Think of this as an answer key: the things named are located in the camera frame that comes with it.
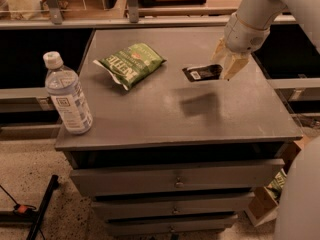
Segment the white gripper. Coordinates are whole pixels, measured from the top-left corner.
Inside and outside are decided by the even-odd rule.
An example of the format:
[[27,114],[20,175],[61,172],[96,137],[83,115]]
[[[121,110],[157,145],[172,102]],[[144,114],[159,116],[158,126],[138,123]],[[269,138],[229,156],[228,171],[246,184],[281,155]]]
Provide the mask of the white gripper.
[[244,23],[236,13],[230,16],[224,29],[224,38],[220,38],[212,54],[213,63],[221,63],[224,59],[220,78],[230,80],[249,62],[248,54],[261,48],[270,34],[270,28],[257,29]]

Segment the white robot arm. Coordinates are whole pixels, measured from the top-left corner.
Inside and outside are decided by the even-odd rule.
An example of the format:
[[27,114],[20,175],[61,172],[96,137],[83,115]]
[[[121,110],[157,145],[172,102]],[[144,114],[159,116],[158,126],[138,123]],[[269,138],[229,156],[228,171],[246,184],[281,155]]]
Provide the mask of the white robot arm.
[[[230,79],[261,48],[270,25],[287,9],[312,44],[320,47],[320,0],[242,0],[232,13],[212,61]],[[298,153],[282,190],[273,240],[320,240],[320,137]]]

